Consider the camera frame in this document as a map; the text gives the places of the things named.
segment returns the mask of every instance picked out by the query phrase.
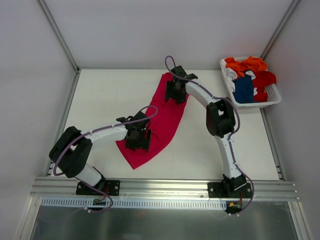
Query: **glass panel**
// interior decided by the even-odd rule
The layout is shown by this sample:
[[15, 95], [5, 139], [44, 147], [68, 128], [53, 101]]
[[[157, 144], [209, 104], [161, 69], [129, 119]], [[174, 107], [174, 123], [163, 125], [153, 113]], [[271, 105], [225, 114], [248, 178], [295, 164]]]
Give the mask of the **glass panel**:
[[297, 240], [286, 202], [253, 202], [239, 217], [216, 210], [41, 207], [33, 240]]

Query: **black mounting plate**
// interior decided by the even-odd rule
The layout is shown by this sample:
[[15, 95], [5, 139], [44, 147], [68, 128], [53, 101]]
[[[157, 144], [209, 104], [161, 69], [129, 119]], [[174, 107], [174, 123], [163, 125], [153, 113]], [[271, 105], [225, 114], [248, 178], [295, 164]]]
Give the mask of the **black mounting plate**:
[[249, 182], [246, 183], [246, 185], [242, 186], [241, 188], [234, 191], [232, 196], [228, 194], [227, 191], [221, 191], [217, 190], [219, 186], [221, 186], [221, 182], [208, 182], [208, 195], [209, 198], [240, 198], [242, 193], [242, 198], [244, 199], [250, 199], [252, 197], [252, 188], [251, 184]]
[[[106, 192], [109, 196], [119, 196], [120, 192], [120, 181], [119, 180], [109, 180], [106, 179], [102, 192]], [[76, 186], [76, 195], [90, 195], [90, 196], [101, 196], [101, 193], [98, 193], [91, 188], [84, 185], [81, 181]]]

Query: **orange cloth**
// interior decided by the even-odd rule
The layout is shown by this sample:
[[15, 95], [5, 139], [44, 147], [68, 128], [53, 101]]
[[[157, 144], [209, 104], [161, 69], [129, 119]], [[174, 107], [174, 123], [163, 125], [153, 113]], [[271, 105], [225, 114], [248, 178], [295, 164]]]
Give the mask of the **orange cloth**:
[[233, 57], [225, 59], [226, 68], [231, 68], [236, 72], [238, 78], [245, 76], [245, 71], [265, 71], [267, 70], [267, 64], [260, 57], [250, 56], [246, 60], [236, 61]]

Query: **pink towel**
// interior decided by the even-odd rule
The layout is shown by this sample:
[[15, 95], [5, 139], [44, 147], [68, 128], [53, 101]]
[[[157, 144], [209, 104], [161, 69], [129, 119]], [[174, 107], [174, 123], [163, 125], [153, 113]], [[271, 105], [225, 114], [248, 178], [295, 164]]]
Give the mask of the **pink towel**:
[[[187, 102], [178, 105], [176, 104], [176, 101], [172, 99], [165, 102], [166, 84], [167, 81], [171, 80], [172, 76], [169, 72], [162, 75], [158, 88], [149, 104], [158, 108], [158, 114], [151, 118], [149, 126], [149, 129], [152, 130], [149, 151], [143, 149], [136, 149], [133, 151], [128, 149], [125, 147], [125, 140], [116, 142], [120, 152], [133, 169], [147, 163], [160, 153], [171, 142], [176, 134]], [[146, 110], [145, 114], [151, 116], [154, 112], [154, 108], [149, 108]]]

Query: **white table surface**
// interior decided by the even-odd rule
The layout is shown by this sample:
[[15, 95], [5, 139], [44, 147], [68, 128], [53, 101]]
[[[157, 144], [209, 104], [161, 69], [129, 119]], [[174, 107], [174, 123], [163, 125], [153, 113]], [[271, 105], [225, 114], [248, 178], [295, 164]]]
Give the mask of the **white table surface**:
[[[108, 125], [135, 115], [149, 105], [165, 70], [83, 69], [65, 128], [80, 130]], [[219, 70], [187, 70], [215, 96], [227, 91]], [[242, 169], [253, 180], [278, 180], [260, 110], [240, 110], [241, 128], [235, 148]], [[218, 144], [206, 128], [206, 110], [193, 97], [171, 143], [146, 164], [133, 170], [115, 142], [91, 151], [88, 162], [106, 178], [220, 180], [223, 163]]]

